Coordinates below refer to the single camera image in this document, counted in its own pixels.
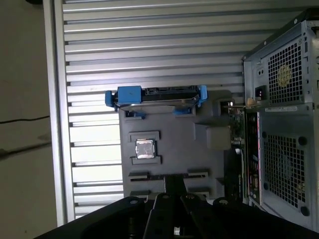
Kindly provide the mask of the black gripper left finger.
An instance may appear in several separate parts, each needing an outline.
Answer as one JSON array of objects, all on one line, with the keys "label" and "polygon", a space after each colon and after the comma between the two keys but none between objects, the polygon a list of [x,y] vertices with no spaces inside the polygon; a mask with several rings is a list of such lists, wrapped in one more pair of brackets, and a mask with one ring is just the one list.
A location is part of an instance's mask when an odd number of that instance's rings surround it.
[{"label": "black gripper left finger", "polygon": [[39,236],[41,239],[171,239],[174,237],[175,186],[164,177],[164,192],[147,201],[129,196]]}]

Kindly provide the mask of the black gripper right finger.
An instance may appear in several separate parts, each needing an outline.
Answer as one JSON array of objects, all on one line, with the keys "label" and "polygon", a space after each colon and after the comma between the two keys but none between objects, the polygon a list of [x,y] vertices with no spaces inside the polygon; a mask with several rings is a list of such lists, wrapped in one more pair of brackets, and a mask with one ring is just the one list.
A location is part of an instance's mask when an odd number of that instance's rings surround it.
[{"label": "black gripper right finger", "polygon": [[188,239],[314,239],[314,231],[227,198],[212,204],[174,177],[177,228]]}]

